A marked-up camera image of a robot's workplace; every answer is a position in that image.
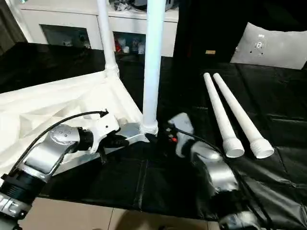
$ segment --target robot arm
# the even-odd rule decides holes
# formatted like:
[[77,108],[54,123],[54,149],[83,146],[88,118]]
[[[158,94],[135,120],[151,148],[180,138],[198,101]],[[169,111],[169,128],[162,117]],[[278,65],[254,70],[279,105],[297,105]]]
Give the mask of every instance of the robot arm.
[[60,166],[65,154],[78,150],[95,153],[107,134],[118,131],[117,119],[107,113],[88,130],[59,125],[36,144],[9,175],[3,175],[0,187],[0,229],[20,230],[32,203]]
[[[193,134],[193,127],[185,113],[169,121],[175,128]],[[217,213],[222,230],[261,230],[255,215],[242,202],[242,193],[237,179],[224,162],[222,155],[213,147],[193,137],[176,132],[176,154],[187,158],[202,175],[201,183],[209,194],[212,209]]]

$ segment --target white furniture frame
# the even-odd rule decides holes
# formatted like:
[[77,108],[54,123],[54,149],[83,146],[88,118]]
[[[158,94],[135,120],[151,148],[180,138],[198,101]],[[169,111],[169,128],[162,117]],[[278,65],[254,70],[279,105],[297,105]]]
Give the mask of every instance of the white furniture frame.
[[[106,0],[97,0],[106,59],[105,70],[0,94],[0,174],[7,173],[25,148],[51,124],[79,112],[107,109],[120,125],[139,123],[141,133],[157,134],[156,108],[165,13],[164,0],[148,1],[145,53],[144,114],[119,79]],[[71,120],[89,127],[97,116]],[[57,173],[90,161],[98,154],[68,154]]]

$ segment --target black tablecloth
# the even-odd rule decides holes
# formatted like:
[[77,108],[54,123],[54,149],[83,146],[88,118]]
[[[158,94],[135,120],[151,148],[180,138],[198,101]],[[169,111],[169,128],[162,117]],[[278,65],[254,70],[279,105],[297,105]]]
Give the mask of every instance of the black tablecloth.
[[[120,77],[142,109],[143,56],[118,55]],[[18,44],[0,57],[0,92],[104,69],[103,53],[73,47]],[[219,72],[275,153],[257,160],[228,106],[246,153],[232,159],[279,229],[307,228],[307,72],[242,64],[195,69],[163,57],[158,121],[186,112],[195,133],[222,147],[203,73]],[[159,145],[137,143],[54,176],[42,197],[214,220],[199,178],[184,159]]]

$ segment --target floor tile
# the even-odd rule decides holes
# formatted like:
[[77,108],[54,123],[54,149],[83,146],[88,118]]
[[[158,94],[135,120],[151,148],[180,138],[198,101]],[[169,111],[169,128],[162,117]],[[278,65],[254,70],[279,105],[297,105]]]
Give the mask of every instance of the floor tile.
[[208,230],[207,222],[187,218],[176,218],[138,211],[113,210],[109,230],[159,230],[160,227],[172,227],[169,230]]
[[112,208],[38,198],[23,230],[107,230]]
[[208,230],[220,230],[219,224],[217,222],[209,221]]

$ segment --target black cable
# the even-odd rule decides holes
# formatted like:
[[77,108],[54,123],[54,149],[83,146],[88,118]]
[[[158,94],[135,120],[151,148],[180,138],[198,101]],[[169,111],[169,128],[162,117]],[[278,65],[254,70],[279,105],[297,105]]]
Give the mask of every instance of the black cable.
[[209,145],[211,148],[213,148],[213,149],[214,149],[215,151],[217,151],[217,152],[221,152],[221,150],[220,150],[217,146],[215,146],[215,145],[209,143],[208,141],[206,141],[205,139],[203,139],[203,138],[201,138],[201,137],[198,137],[198,136],[196,136],[196,135],[194,135],[194,134],[188,133],[188,132],[183,131],[183,130],[181,130],[181,129],[178,129],[178,128],[176,128],[176,127],[174,127],[173,129],[174,129],[175,131],[177,131],[178,133],[183,133],[183,134],[185,134],[185,135],[187,135],[187,136],[190,136],[190,137],[192,137],[192,138],[195,138],[195,139],[197,139],[197,140],[199,140],[199,141],[202,141],[202,142],[206,143],[207,145]]
[[12,167],[9,175],[12,175],[13,171],[15,170],[15,168],[17,167],[17,165],[19,165],[25,158],[25,156],[28,154],[29,150],[35,145],[35,143],[37,143],[37,141],[39,139],[41,139],[47,132],[49,132],[50,130],[54,129],[56,126],[62,124],[63,122],[66,122],[68,120],[71,120],[71,119],[74,119],[76,117],[79,117],[79,116],[84,116],[84,115],[90,115],[90,114],[100,114],[100,117],[103,117],[104,115],[107,114],[107,111],[104,112],[104,111],[92,111],[92,112],[85,112],[85,113],[80,113],[80,114],[76,114],[76,115],[73,115],[73,116],[69,116],[69,117],[66,117],[64,118],[63,120],[60,120],[59,122],[57,123],[54,123],[52,126],[50,126],[49,128],[47,128],[45,131],[43,131],[41,134],[39,134],[37,136],[37,138],[35,138],[32,143],[26,148],[26,150],[23,152],[23,154],[21,155],[21,157],[18,159],[18,161],[14,164],[14,166]]
[[[230,162],[229,160],[227,159],[227,157],[223,154],[223,152],[215,145],[209,143],[208,141],[206,141],[205,139],[201,138],[201,137],[198,137],[194,134],[191,134],[191,133],[188,133],[188,132],[185,132],[181,129],[178,129],[176,127],[173,127],[173,129],[179,133],[183,133],[185,135],[188,135],[190,137],[193,137],[199,141],[202,141],[204,143],[206,143],[207,145],[209,145],[210,147],[212,147],[214,150],[216,150],[217,152],[219,152],[223,158],[223,160],[225,161],[225,163],[227,163],[227,165],[230,167],[230,169],[234,172],[235,176],[237,177],[237,179],[239,180],[239,183],[241,185],[241,187],[245,187],[249,194],[251,195],[252,199],[256,202],[256,204],[258,205],[258,207],[260,208],[260,210],[262,211],[262,213],[264,214],[265,218],[267,219],[267,227],[266,229],[267,230],[276,230],[275,226],[274,226],[274,223],[271,219],[271,217],[269,216],[269,214],[267,213],[267,211],[265,210],[264,206],[262,205],[261,201],[259,200],[259,198],[256,196],[256,194],[253,192],[253,190],[250,188],[250,186],[246,183],[246,181],[242,178],[241,174],[239,174],[239,172],[232,166],[230,166]],[[245,193],[246,195],[246,191],[244,188],[241,188],[242,192]],[[251,208],[252,212],[255,214],[255,216],[257,216],[258,218],[260,218],[260,221],[262,223],[265,224],[265,221],[263,218],[261,218],[261,216],[256,212],[256,210],[254,208]]]

